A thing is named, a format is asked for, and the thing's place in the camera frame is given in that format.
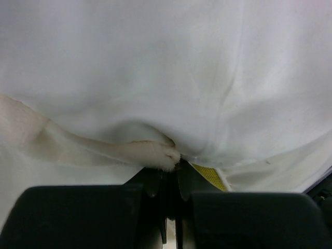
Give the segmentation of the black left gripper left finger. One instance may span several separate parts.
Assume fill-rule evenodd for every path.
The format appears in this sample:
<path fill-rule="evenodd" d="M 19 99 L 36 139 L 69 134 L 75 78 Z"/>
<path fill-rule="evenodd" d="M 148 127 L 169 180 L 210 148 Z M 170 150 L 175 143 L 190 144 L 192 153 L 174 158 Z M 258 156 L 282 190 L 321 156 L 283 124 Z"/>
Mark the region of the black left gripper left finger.
<path fill-rule="evenodd" d="M 1 248 L 162 248 L 165 180 L 144 169 L 122 185 L 31 187 L 9 213 Z"/>

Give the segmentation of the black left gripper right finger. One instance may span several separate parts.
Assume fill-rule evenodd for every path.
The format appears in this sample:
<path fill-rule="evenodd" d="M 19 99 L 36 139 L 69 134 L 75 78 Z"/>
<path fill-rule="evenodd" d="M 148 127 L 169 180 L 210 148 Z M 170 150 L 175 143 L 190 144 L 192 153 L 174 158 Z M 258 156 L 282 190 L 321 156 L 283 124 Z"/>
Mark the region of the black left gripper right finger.
<path fill-rule="evenodd" d="M 179 164 L 178 248 L 331 248 L 317 204 L 302 193 L 223 192 Z"/>

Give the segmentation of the grey pillowcase with cream ruffle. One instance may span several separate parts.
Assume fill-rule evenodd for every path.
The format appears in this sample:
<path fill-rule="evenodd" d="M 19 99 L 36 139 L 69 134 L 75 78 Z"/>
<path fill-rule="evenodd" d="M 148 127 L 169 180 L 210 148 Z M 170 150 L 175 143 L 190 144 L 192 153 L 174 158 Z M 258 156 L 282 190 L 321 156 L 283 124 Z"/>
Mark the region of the grey pillowcase with cream ruffle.
<path fill-rule="evenodd" d="M 234 191 L 331 168 L 331 1 L 1 1 L 1 194 L 180 158 Z"/>

